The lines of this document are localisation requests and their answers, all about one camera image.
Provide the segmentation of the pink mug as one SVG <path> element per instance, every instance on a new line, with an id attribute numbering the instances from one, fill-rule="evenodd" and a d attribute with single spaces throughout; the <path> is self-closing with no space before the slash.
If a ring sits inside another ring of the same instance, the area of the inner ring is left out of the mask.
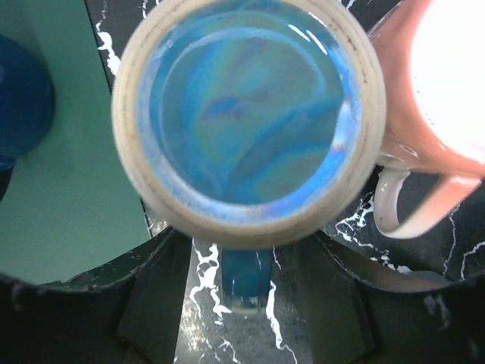
<path id="1" fill-rule="evenodd" d="M 386 237 L 411 239 L 442 221 L 484 178 L 484 3 L 402 1 L 369 38 L 387 106 L 374 222 Z M 399 193 L 413 172 L 439 178 L 399 219 Z"/>

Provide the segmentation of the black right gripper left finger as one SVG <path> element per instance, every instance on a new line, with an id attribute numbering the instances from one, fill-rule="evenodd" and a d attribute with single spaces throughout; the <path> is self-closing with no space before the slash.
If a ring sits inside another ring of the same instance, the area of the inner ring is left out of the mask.
<path id="1" fill-rule="evenodd" d="M 1 277 L 3 363 L 171 363 L 192 241 L 168 228 L 69 281 Z"/>

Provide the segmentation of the orange and blue mug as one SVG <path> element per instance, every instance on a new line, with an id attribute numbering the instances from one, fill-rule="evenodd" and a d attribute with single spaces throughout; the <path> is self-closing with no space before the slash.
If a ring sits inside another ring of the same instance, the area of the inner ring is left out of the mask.
<path id="1" fill-rule="evenodd" d="M 334 219 L 374 169 L 386 93 L 336 1 L 162 1 L 121 57 L 117 152 L 142 200 L 222 253 L 226 307 L 266 306 L 272 249 Z"/>

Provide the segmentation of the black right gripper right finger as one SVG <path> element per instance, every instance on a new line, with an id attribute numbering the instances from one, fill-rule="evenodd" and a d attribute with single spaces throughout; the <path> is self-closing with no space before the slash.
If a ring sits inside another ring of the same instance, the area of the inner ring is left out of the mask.
<path id="1" fill-rule="evenodd" d="M 482 363 L 484 277 L 403 274 L 322 232 L 282 246 L 315 363 Z"/>

